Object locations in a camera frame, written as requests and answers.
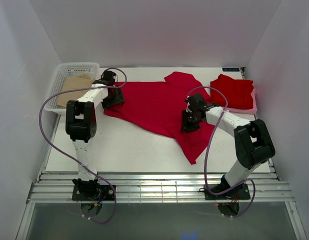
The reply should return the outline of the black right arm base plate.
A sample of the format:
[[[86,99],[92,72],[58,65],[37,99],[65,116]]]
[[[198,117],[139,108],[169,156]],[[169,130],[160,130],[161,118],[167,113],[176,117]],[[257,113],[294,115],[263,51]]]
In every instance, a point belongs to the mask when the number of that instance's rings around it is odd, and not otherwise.
[[[205,200],[249,200],[251,198],[248,185],[247,184],[241,184],[237,186],[236,188],[220,195],[213,195],[210,194],[207,189],[205,188],[205,185],[199,189],[200,193],[204,193],[204,199]]]

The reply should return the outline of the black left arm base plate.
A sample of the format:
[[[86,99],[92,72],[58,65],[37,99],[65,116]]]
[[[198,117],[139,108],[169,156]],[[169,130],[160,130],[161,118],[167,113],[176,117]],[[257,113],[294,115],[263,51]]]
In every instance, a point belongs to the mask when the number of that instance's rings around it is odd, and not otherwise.
[[[105,201],[114,201],[114,191],[109,185],[99,185],[95,190],[87,187],[74,186],[72,197],[73,201],[96,201],[104,199]]]

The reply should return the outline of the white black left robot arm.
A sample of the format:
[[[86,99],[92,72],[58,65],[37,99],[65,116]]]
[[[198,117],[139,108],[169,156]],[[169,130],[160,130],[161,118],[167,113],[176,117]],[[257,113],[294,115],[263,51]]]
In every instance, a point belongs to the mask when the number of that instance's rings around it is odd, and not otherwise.
[[[95,200],[102,194],[94,161],[89,156],[90,142],[97,133],[96,107],[101,105],[109,110],[123,105],[125,98],[114,68],[104,70],[91,87],[82,97],[67,102],[65,131],[72,140],[79,161],[78,177],[72,182],[84,198]]]

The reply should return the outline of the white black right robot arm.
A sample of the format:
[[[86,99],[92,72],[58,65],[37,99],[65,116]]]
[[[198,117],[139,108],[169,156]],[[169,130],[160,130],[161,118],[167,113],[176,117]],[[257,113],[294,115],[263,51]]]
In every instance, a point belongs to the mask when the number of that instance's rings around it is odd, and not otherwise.
[[[213,188],[205,185],[212,196],[233,198],[250,174],[275,154],[275,147],[265,122],[238,117],[215,103],[207,103],[200,93],[188,96],[187,108],[182,112],[181,132],[191,133],[200,129],[200,123],[213,125],[234,139],[236,161]]]

